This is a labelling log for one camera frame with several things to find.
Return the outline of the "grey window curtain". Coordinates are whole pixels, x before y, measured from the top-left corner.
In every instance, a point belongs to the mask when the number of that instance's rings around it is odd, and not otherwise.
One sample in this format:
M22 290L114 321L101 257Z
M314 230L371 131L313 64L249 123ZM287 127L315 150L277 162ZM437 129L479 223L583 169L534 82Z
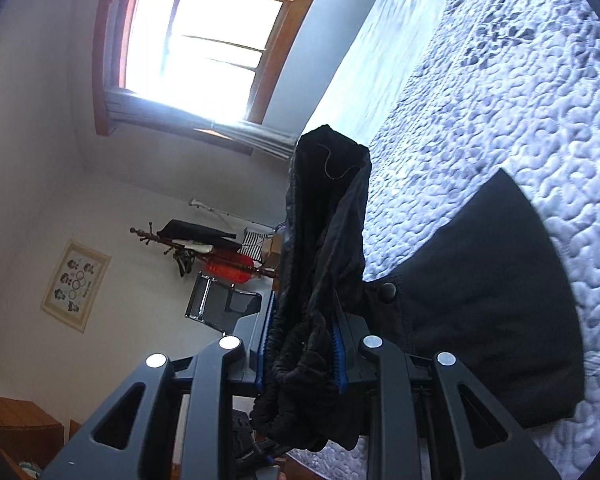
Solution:
M171 133L239 154L251 155L254 151L260 151L279 159L288 159L298 140L297 133L283 132L244 120L214 122L120 88L107 88L104 97L109 118L116 124Z

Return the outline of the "black quilted pants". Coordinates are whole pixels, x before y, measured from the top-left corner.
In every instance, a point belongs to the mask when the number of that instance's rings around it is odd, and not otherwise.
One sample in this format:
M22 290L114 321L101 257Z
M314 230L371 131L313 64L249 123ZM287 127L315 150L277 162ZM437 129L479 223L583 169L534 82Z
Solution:
M289 171L278 307L253 429L290 448L354 448L365 413L344 382L339 313L406 353L454 353L524 428L573 415L585 390L571 286L544 224L499 171L385 278L363 278L370 152L321 126Z

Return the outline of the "wooden coat rack with clothes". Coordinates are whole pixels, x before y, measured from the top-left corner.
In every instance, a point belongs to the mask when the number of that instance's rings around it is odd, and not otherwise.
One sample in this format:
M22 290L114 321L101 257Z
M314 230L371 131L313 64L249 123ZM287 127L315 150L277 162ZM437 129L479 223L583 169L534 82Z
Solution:
M182 278L193 272L197 260L208 274L236 284L245 284L252 278L276 278L274 269L242 251L246 245L238 243L235 233L176 219L157 232L149 223L147 230L131 228L130 233L145 245L164 246L163 255L172 255Z

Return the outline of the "framed wall picture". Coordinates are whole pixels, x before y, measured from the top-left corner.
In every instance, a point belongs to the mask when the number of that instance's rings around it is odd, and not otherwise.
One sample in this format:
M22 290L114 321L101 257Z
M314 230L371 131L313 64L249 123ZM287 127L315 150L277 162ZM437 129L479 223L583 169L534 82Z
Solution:
M83 333L111 258L69 240L48 284L42 310Z

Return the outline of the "grey patterned quilted bedspread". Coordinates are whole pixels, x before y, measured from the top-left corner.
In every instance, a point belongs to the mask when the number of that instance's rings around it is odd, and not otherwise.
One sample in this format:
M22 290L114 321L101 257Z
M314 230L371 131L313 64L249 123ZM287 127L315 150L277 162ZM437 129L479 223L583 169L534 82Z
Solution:
M586 0L446 0L366 146L366 280L413 255L498 170L535 206L576 298L585 397L533 437L578 478L600 452L600 19Z

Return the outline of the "wooden framed window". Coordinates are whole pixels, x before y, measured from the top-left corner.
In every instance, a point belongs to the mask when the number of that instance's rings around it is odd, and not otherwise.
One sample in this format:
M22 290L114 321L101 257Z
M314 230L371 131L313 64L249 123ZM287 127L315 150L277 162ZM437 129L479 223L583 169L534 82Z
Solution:
M313 0L98 0L92 50L95 131L110 136L107 88L214 122L264 126Z

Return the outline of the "wooden cabinet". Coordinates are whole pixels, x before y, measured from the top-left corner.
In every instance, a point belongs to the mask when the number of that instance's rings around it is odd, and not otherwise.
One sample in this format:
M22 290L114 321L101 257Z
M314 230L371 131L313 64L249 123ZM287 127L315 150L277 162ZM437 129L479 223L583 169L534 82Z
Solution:
M16 463L44 469L65 444L65 428L27 400L0 396L0 448Z

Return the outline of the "black metal frame chair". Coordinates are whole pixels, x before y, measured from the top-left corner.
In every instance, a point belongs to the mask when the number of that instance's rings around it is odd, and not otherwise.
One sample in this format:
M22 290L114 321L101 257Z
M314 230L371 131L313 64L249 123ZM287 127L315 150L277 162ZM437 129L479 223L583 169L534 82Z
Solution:
M239 290L199 272L184 315L223 334L234 332L237 322L261 310L262 295Z

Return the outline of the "light blue bed sheet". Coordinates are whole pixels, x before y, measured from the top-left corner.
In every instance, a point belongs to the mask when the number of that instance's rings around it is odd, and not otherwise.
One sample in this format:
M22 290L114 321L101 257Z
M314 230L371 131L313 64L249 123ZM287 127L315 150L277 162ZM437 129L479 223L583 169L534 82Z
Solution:
M370 145L434 36L446 0L375 0L304 127Z

